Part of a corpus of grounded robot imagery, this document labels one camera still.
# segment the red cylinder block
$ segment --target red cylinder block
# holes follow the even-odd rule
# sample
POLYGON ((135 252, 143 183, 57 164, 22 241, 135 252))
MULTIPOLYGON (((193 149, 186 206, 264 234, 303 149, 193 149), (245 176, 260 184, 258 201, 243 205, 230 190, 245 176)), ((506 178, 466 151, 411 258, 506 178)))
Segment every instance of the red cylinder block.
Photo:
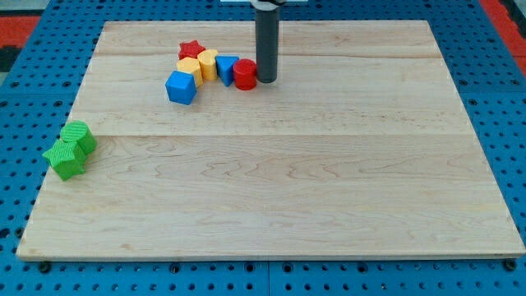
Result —
POLYGON ((256 87, 256 63, 242 58, 233 64, 233 81, 239 90, 251 90, 256 87))

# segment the red star block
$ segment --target red star block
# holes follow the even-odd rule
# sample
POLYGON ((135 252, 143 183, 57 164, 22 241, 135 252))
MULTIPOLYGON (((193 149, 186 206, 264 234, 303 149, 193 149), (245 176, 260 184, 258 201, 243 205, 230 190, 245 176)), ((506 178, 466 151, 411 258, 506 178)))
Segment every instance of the red star block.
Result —
POLYGON ((197 40, 190 42, 182 42, 179 44, 181 46, 181 51, 179 52, 179 59, 184 58, 197 58, 197 54, 206 50, 204 47, 199 45, 197 40))

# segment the black cylinder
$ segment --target black cylinder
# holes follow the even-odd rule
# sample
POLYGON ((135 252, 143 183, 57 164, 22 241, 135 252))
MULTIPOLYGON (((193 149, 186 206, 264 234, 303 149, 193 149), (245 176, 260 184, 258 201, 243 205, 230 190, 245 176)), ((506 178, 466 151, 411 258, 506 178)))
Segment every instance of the black cylinder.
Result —
POLYGON ((271 83, 278 76, 279 7, 272 11, 256 9, 257 80, 271 83))

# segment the red surface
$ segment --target red surface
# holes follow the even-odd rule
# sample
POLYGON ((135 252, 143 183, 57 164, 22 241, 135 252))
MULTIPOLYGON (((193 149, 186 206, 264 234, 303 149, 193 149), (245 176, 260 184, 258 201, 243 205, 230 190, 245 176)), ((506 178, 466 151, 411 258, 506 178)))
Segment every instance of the red surface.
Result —
POLYGON ((199 45, 199 42, 197 40, 193 40, 190 42, 182 42, 179 44, 181 47, 181 51, 179 52, 179 59, 184 58, 197 58, 197 55, 206 50, 204 47, 199 45))
POLYGON ((517 24, 510 19, 508 10, 498 0, 480 0, 480 3, 515 58, 520 70, 526 75, 526 39, 520 35, 517 24))
POLYGON ((256 87, 256 63, 242 58, 233 64, 233 81, 239 90, 251 90, 256 87))
POLYGON ((0 48, 23 48, 39 20, 40 16, 0 16, 0 48))

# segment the yellow block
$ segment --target yellow block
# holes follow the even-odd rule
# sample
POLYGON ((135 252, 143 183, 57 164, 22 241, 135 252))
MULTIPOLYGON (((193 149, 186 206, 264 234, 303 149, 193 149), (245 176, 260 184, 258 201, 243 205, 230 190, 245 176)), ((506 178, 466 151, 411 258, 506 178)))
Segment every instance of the yellow block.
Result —
POLYGON ((217 68, 215 67, 215 56, 217 56, 217 54, 217 50, 207 49, 197 55, 197 59, 201 65, 203 78, 208 81, 214 81, 217 79, 217 68))
POLYGON ((178 61, 178 71, 192 74, 196 87, 203 85, 203 76, 201 75, 201 66, 196 58, 184 58, 178 61))

